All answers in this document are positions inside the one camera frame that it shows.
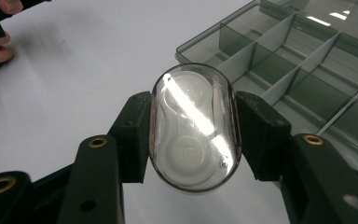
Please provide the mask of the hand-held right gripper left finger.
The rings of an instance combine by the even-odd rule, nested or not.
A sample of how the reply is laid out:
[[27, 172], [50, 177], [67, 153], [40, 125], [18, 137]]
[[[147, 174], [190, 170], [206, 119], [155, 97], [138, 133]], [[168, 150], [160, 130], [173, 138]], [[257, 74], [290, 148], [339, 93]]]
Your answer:
[[124, 183], [142, 183], [151, 93], [131, 96], [112, 127], [80, 143], [57, 224], [125, 224]]

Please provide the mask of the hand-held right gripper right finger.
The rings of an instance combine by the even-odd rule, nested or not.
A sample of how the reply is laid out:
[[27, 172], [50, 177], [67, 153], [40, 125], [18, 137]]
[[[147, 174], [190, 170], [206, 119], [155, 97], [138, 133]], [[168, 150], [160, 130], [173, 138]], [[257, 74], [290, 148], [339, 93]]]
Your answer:
[[255, 179], [278, 181], [290, 224], [358, 224], [358, 172], [322, 137], [291, 134], [261, 97], [236, 93], [242, 154]]

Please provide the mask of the clear oval contact lens case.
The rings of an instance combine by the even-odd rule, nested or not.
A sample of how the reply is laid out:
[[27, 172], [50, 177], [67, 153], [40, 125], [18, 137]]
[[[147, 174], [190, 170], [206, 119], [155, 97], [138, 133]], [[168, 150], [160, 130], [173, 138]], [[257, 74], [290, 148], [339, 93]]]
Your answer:
[[235, 93], [228, 79], [203, 63], [166, 71], [152, 90], [149, 156], [161, 180], [186, 193], [225, 184], [241, 161]]

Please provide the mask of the grey transparent organizer box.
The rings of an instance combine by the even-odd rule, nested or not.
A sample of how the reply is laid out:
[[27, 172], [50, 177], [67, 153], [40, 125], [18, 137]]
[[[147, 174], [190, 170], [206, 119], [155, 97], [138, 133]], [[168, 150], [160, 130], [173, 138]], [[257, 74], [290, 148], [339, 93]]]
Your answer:
[[175, 57], [217, 68], [358, 171], [358, 0], [253, 0]]

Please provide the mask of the white paper sheet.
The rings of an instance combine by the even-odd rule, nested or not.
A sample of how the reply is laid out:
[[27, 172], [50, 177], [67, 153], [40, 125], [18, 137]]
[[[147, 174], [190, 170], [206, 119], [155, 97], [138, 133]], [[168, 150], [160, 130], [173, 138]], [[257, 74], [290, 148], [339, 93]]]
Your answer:
[[[248, 2], [50, 0], [4, 20], [15, 56], [0, 67], [0, 172], [39, 179], [72, 163], [175, 65], [178, 46]], [[246, 163], [208, 194], [172, 189], [153, 169], [123, 191], [126, 224], [289, 223], [278, 186]]]

